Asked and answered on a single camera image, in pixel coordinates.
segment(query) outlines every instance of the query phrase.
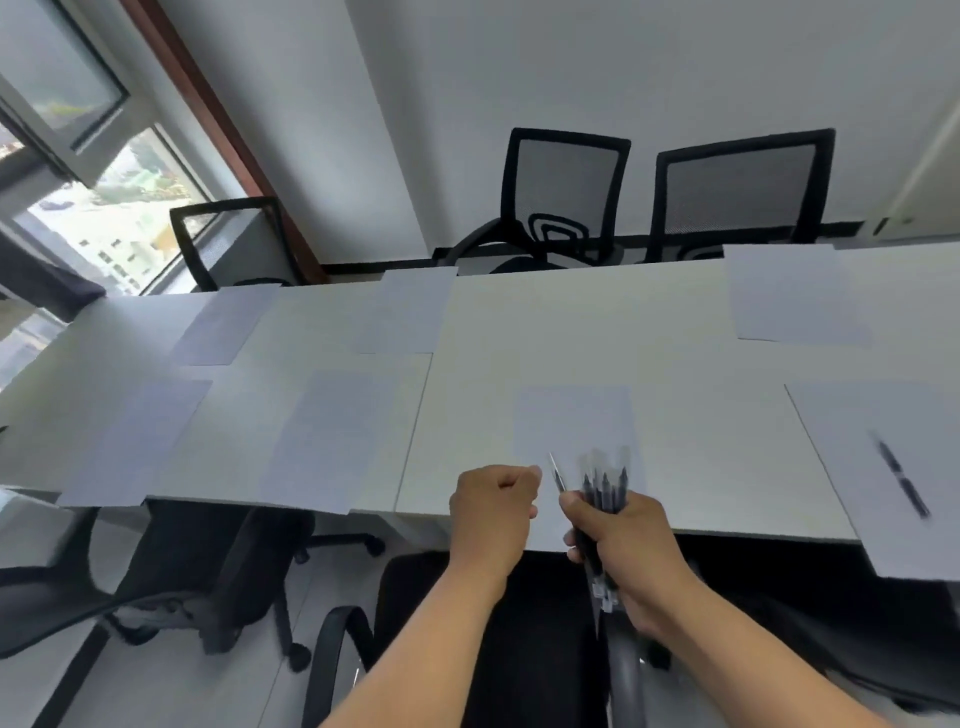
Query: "glass pane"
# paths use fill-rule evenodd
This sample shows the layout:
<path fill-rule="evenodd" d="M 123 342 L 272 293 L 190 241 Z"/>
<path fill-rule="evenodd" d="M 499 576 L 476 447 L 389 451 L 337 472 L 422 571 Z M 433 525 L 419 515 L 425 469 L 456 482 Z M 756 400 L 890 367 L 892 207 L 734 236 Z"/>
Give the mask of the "glass pane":
<path fill-rule="evenodd" d="M 35 311 L 20 301 L 0 300 L 0 391 L 63 329 L 64 325 L 45 311 Z"/>
<path fill-rule="evenodd" d="M 180 254 L 170 210 L 203 201 L 148 129 L 124 147 L 92 190 L 79 182 L 65 184 L 16 222 L 81 276 L 111 293 L 135 295 Z"/>
<path fill-rule="evenodd" d="M 23 149 L 23 142 L 16 138 L 7 127 L 0 124 L 0 160 L 6 159 L 21 149 Z"/>
<path fill-rule="evenodd" d="M 51 0 L 0 0 L 0 74 L 69 143 L 124 96 Z"/>

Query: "tabletop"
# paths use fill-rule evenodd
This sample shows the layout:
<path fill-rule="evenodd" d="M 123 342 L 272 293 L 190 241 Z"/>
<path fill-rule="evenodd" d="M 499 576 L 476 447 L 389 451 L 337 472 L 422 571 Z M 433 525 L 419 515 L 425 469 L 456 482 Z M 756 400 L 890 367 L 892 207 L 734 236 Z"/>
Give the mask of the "tabletop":
<path fill-rule="evenodd" d="M 149 376 L 213 385 L 150 495 L 257 503 L 276 439 L 317 370 L 398 374 L 386 435 L 354 510 L 393 510 L 430 354 L 350 350 L 373 283 L 282 288 L 230 366 L 176 367 L 169 352 L 212 293 L 92 304 L 0 392 L 0 483 L 60 492 L 91 438 Z"/>
<path fill-rule="evenodd" d="M 680 531 L 855 540 L 784 384 L 910 378 L 960 401 L 960 243 L 840 253 L 870 348 L 736 338 L 723 260 L 458 278 L 396 511 L 515 462 L 528 385 L 629 385 L 647 494 Z M 549 473 L 528 547 L 563 548 Z"/>

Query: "white paper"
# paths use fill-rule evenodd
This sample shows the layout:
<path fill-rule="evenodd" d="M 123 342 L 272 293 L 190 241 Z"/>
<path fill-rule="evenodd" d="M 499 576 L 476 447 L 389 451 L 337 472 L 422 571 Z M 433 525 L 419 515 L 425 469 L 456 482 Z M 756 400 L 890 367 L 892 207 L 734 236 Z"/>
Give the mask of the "white paper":
<path fill-rule="evenodd" d="M 345 514 L 393 409 L 396 378 L 316 372 L 280 432 L 260 483 L 265 503 Z"/>
<path fill-rule="evenodd" d="M 527 548 L 566 550 L 563 537 L 570 524 L 557 501 L 550 452 L 568 490 L 580 490 L 584 474 L 594 468 L 616 482 L 625 467 L 630 490 L 646 491 L 629 387 L 524 387 L 514 400 L 514 455 L 519 464 L 543 470 L 536 501 L 540 513 Z"/>
<path fill-rule="evenodd" d="M 725 245 L 736 335 L 784 344 L 870 346 L 831 245 Z"/>
<path fill-rule="evenodd" d="M 787 385 L 877 575 L 960 581 L 960 421 L 919 381 Z M 884 442 L 930 511 L 921 518 L 877 448 Z"/>
<path fill-rule="evenodd" d="M 174 345 L 173 363 L 182 367 L 232 364 L 279 290 L 274 283 L 221 288 Z"/>
<path fill-rule="evenodd" d="M 94 435 L 86 458 L 57 505 L 139 505 L 212 382 L 154 379 L 121 405 L 107 428 Z"/>
<path fill-rule="evenodd" d="M 433 353 L 440 339 L 455 266 L 392 270 L 377 284 L 360 323 L 358 353 Z"/>

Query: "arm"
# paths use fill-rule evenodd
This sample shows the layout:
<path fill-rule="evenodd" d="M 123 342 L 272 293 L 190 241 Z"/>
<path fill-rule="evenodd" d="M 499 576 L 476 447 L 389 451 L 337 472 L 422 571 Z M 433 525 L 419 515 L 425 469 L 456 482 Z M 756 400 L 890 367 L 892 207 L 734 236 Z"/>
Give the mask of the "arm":
<path fill-rule="evenodd" d="M 523 553 L 539 486 L 539 468 L 494 465 L 460 476 L 449 566 L 324 728 L 460 725 L 487 620 Z"/>
<path fill-rule="evenodd" d="M 630 493 L 617 515 L 565 493 L 567 517 L 597 541 L 634 626 L 668 647 L 736 728 L 883 728 L 889 724 L 703 584 L 663 507 Z M 567 534 L 572 546 L 572 534 Z M 574 548 L 570 557 L 579 561 Z"/>

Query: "forearm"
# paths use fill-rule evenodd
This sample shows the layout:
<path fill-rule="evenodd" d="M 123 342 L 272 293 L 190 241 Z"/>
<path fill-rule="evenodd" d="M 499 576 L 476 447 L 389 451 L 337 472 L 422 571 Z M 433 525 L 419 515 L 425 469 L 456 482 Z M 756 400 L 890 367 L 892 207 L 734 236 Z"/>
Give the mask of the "forearm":
<path fill-rule="evenodd" d="M 663 641 L 732 728 L 888 726 L 723 597 L 689 589 Z"/>
<path fill-rule="evenodd" d="M 447 569 L 393 644 L 324 722 L 347 726 L 459 726 L 473 667 L 502 585 Z"/>

